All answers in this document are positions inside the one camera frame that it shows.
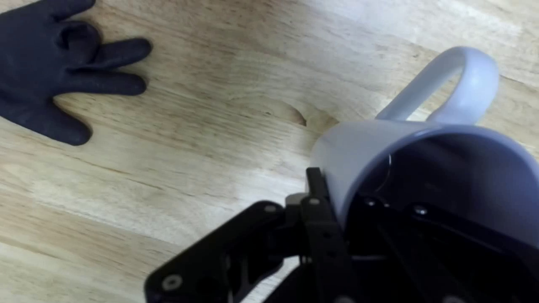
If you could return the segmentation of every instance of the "white mug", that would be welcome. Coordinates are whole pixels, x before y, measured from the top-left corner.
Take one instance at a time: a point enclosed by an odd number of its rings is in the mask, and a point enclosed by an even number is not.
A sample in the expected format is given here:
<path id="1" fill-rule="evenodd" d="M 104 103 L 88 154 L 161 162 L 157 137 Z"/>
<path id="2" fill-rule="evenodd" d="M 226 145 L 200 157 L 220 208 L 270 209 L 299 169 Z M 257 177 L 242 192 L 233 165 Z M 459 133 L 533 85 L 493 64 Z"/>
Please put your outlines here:
<path id="1" fill-rule="evenodd" d="M 459 71 L 461 81 L 442 108 L 427 122 L 407 122 Z M 402 176 L 392 186 L 393 208 L 424 199 L 539 248 L 536 160 L 511 138 L 476 127 L 498 88 L 499 71 L 488 54 L 456 48 L 439 56 L 376 120 L 343 123 L 324 133 L 312 160 L 326 174 L 341 226 L 346 228 L 360 189 L 385 182 L 383 169 Z"/>

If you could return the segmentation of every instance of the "black glove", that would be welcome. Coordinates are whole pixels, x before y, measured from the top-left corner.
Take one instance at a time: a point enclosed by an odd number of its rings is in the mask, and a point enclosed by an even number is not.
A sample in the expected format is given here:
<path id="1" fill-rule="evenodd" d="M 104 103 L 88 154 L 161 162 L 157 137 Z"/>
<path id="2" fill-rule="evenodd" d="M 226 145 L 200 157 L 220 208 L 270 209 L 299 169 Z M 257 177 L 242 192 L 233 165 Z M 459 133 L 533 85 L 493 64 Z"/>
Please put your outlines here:
<path id="1" fill-rule="evenodd" d="M 112 69 L 147 58 L 132 39 L 102 46 L 95 27 L 66 21 L 95 0 L 41 0 L 0 16 L 0 117 L 53 140 L 83 145 L 92 132 L 55 105 L 65 93 L 141 95 L 142 78 Z"/>

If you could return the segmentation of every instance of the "mug handle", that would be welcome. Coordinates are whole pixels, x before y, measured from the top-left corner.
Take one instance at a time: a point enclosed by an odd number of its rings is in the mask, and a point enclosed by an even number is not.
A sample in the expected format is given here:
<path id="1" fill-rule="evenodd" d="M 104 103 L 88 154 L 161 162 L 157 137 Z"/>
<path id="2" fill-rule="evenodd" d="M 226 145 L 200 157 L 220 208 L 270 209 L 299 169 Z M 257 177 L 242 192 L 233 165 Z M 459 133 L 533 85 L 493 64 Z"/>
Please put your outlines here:
<path id="1" fill-rule="evenodd" d="M 440 54 L 376 118 L 408 120 L 457 71 L 461 80 L 454 93 L 427 122 L 476 125 L 491 108 L 501 75 L 491 56 L 471 48 L 454 48 Z"/>

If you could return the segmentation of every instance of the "glove finger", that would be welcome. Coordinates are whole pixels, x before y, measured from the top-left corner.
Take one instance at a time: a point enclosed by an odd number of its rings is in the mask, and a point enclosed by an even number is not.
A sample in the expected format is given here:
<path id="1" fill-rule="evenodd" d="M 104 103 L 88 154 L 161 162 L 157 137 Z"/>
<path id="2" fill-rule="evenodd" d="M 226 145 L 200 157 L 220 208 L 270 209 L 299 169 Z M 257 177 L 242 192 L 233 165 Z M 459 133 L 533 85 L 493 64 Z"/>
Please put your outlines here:
<path id="1" fill-rule="evenodd" d="M 102 46 L 100 32 L 87 22 L 65 22 L 56 36 L 75 68 L 92 63 Z"/>
<path id="2" fill-rule="evenodd" d="M 4 117 L 24 128 L 68 145 L 85 145 L 92 138 L 87 125 L 60 110 L 55 103 L 36 108 L 13 108 L 13 112 Z"/>
<path id="3" fill-rule="evenodd" d="M 130 39 L 104 46 L 90 69 L 117 69 L 146 59 L 152 53 L 147 39 Z"/>
<path id="4" fill-rule="evenodd" d="M 34 4 L 34 9 L 48 17 L 63 21 L 92 9 L 95 4 L 97 0 L 41 0 Z"/>
<path id="5" fill-rule="evenodd" d="M 147 83 L 136 75 L 78 71 L 63 81 L 63 93 L 142 95 Z"/>

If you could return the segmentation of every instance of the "wooden floor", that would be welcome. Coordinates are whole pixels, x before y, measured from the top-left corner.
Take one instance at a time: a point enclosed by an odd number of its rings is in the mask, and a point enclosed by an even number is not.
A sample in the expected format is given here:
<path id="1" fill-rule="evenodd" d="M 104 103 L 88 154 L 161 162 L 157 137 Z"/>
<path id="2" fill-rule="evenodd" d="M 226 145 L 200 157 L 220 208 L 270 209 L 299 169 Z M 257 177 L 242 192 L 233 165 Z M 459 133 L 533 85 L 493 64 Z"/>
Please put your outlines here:
<path id="1" fill-rule="evenodd" d="M 82 149 L 0 122 L 0 302 L 142 303 L 149 273 L 252 202 L 304 191 L 321 133 L 376 117 L 454 46 L 499 61 L 484 125 L 539 157 L 538 12 L 536 0 L 100 0 L 87 17 L 109 41 L 154 43 L 130 68 L 151 90 L 63 96 L 95 130 Z"/>

